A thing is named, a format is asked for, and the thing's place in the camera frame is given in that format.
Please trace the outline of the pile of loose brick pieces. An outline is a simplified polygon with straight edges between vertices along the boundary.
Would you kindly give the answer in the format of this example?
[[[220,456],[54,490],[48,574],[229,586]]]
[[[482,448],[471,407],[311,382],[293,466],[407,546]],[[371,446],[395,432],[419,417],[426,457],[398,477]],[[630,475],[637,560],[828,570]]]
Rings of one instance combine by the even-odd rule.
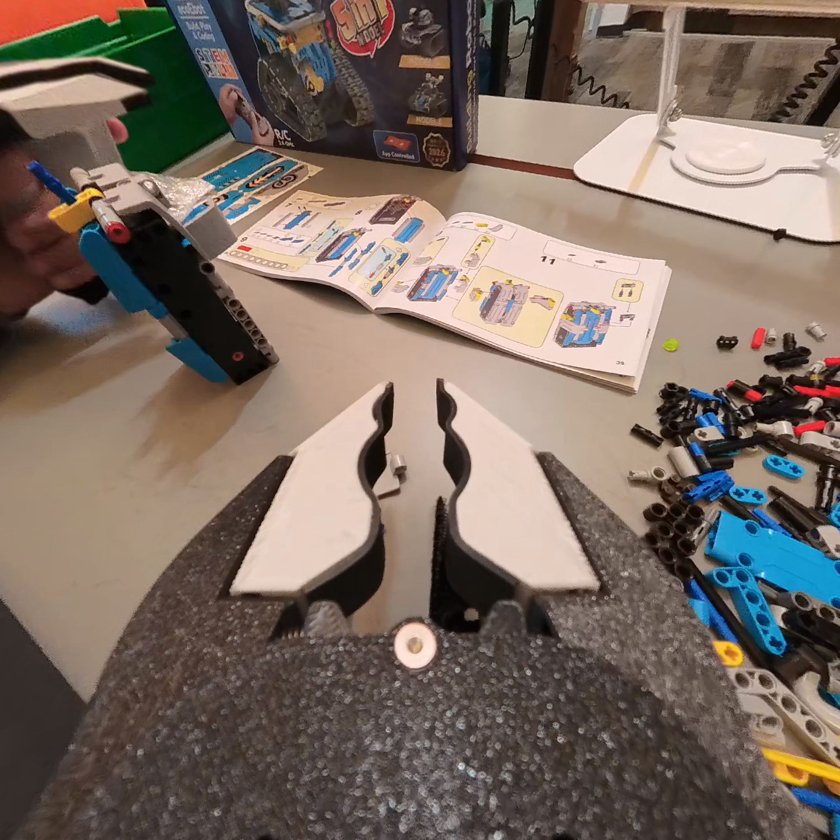
[[[631,470],[655,489],[644,540],[710,632],[773,776],[838,838],[838,355],[756,329],[768,370],[701,390],[667,382],[654,426],[666,457]]]

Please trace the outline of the grey desk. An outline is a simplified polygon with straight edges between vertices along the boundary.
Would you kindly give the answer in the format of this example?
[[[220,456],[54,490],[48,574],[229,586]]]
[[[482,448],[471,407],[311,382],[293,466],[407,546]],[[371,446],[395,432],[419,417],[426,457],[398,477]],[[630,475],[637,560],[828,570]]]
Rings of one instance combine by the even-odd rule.
[[[756,376],[714,333],[767,318],[838,326],[838,247],[471,165],[458,174],[319,159],[311,188],[413,193],[674,271],[637,397],[377,318],[324,287],[232,266],[280,363],[211,385],[154,324],[54,297],[2,351],[2,599],[89,701],[22,838],[812,838],[747,730],[679,584],[640,527],[628,428],[666,380]],[[679,350],[663,343],[677,339]],[[397,659],[423,615],[443,465],[445,378],[544,458],[606,595],[542,599],[545,632],[502,604],[476,633],[433,631],[432,663]],[[381,589],[356,626],[289,637],[283,602],[226,596],[280,456],[381,381],[408,460],[384,505]]]

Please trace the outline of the blue sticker sheet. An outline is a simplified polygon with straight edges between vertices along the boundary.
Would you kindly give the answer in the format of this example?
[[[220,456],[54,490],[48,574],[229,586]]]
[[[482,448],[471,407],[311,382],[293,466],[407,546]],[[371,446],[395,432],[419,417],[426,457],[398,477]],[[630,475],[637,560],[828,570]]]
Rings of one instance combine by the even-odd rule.
[[[215,187],[219,208],[230,224],[267,207],[319,174],[321,166],[300,161],[279,150],[254,146],[200,175]]]

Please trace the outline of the orange plastic bin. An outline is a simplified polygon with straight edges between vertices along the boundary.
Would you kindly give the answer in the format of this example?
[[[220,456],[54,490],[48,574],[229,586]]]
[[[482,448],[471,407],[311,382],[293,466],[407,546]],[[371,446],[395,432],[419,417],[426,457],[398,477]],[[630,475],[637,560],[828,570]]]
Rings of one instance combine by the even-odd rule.
[[[113,23],[120,10],[147,6],[145,1],[1,1],[1,45],[90,17]]]

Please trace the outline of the blue and black brick model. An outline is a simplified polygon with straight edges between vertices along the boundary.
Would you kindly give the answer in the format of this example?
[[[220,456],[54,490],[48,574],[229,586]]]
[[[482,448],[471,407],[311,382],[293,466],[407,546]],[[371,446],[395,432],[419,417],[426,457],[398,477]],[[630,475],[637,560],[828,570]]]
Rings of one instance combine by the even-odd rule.
[[[57,198],[50,220],[75,235],[82,257],[129,313],[170,334],[166,350],[209,382],[244,384],[278,362],[214,259],[182,248],[186,231],[122,164],[74,168],[71,185],[28,165]]]

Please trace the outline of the person's left hand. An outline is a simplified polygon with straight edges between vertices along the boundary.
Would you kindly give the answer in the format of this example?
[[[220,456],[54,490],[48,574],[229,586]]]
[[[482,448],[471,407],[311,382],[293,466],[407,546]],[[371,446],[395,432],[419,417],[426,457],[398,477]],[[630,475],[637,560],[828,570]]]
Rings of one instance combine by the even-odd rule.
[[[13,322],[60,292],[91,305],[109,289],[82,257],[77,238],[56,226],[49,212],[60,203],[28,169],[28,141],[2,114],[1,318]]]

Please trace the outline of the clear plastic bag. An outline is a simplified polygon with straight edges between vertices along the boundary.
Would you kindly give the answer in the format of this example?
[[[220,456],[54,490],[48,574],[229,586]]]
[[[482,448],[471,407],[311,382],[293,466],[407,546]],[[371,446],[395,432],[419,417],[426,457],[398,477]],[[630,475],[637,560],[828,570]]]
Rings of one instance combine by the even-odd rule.
[[[183,225],[196,207],[215,195],[215,187],[200,177],[175,177],[136,172],[139,184],[166,207]]]

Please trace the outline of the green plastic bin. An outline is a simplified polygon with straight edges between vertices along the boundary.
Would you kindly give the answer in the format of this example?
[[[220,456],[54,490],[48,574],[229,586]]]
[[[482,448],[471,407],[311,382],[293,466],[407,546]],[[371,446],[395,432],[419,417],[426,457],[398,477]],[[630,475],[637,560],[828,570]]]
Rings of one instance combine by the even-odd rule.
[[[123,118],[121,147],[132,170],[163,172],[228,132],[228,124],[163,2],[89,17],[2,45],[2,60],[100,56],[149,71],[150,105]]]

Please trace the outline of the blue toy robot box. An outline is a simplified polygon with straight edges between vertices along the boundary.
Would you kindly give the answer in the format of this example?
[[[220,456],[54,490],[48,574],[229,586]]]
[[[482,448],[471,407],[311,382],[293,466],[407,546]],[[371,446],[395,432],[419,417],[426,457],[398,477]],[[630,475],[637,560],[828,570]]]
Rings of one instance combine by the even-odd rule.
[[[481,2],[166,6],[242,143],[452,172],[476,151]]]

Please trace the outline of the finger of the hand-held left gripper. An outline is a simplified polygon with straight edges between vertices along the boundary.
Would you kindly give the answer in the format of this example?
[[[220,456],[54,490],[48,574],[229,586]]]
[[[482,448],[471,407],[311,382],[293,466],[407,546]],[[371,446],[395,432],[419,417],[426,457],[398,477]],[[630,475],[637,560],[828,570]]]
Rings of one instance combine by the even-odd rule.
[[[237,238],[214,196],[181,201],[181,223],[185,230],[181,247],[193,248],[203,259],[219,257]]]
[[[22,142],[65,184],[78,167],[122,164],[108,121],[150,104],[153,75],[114,59],[4,60],[2,141]]]

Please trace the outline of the open instruction booklet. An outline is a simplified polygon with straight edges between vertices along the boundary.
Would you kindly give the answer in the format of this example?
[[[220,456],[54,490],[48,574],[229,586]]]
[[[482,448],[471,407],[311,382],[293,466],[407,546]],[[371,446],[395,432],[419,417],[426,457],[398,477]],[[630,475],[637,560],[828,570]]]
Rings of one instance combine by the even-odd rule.
[[[296,191],[219,259],[630,393],[671,278],[660,259],[570,244],[486,213],[446,218],[410,194]]]

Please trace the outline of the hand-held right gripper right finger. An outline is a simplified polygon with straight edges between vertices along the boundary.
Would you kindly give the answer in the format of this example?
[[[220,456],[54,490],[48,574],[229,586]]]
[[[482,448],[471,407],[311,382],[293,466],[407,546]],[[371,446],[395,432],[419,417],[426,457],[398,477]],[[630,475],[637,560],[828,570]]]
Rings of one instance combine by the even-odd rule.
[[[446,503],[444,571],[466,605],[488,614],[541,595],[597,593],[602,581],[558,492],[521,435],[450,381],[436,381]]]

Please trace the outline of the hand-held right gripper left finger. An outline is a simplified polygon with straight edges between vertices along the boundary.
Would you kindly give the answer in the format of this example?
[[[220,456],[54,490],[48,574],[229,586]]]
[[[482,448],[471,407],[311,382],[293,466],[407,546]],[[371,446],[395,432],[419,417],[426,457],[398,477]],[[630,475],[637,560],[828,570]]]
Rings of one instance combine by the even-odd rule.
[[[310,604],[356,613],[385,570],[375,484],[390,471],[393,383],[377,384],[290,455],[290,463],[229,587],[231,596]]]

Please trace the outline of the wooden post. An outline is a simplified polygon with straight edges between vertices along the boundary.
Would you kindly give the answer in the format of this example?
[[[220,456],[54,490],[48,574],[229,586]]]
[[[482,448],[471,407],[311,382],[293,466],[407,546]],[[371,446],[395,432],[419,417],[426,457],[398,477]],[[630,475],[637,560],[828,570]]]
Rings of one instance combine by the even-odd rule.
[[[549,45],[542,84],[542,99],[567,102],[573,70],[578,66],[587,2],[552,2]]]

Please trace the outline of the small grey brick piece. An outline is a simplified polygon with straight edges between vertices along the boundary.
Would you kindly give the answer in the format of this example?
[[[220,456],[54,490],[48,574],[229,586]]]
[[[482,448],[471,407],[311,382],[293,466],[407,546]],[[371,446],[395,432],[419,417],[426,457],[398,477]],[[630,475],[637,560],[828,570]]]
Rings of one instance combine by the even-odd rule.
[[[390,451],[385,452],[385,468],[374,483],[373,491],[377,499],[397,495],[406,480],[407,465],[404,457]]]

